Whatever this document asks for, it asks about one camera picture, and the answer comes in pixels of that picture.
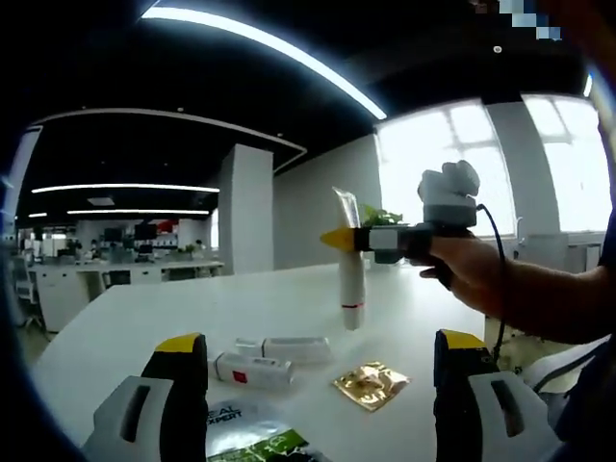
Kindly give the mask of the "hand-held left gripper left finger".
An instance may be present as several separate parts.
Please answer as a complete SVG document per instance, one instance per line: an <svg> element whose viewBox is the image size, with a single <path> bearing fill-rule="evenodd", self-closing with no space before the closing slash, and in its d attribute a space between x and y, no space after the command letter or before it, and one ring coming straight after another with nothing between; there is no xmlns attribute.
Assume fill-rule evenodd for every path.
<svg viewBox="0 0 616 462"><path fill-rule="evenodd" d="M208 382L203 334L163 341L94 412L90 459L204 461Z"/></svg>

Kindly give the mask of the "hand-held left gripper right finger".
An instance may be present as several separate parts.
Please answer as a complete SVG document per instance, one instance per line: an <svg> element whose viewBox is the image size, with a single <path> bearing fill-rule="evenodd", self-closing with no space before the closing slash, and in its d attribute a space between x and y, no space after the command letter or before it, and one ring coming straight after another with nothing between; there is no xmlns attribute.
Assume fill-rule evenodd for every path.
<svg viewBox="0 0 616 462"><path fill-rule="evenodd" d="M476 336L436 332L433 380L438 461L553 461L563 447L546 403Z"/></svg>

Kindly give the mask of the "person's right hand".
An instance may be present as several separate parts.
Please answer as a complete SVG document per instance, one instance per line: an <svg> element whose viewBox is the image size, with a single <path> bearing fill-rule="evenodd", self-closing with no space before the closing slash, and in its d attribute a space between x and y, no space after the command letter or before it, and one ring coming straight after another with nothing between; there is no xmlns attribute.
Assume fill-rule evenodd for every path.
<svg viewBox="0 0 616 462"><path fill-rule="evenodd" d="M445 282L445 288L468 307L495 319L503 318L503 285L499 253L477 238L434 238L431 255L444 262L451 275L436 267L420 272L423 279Z"/></svg>

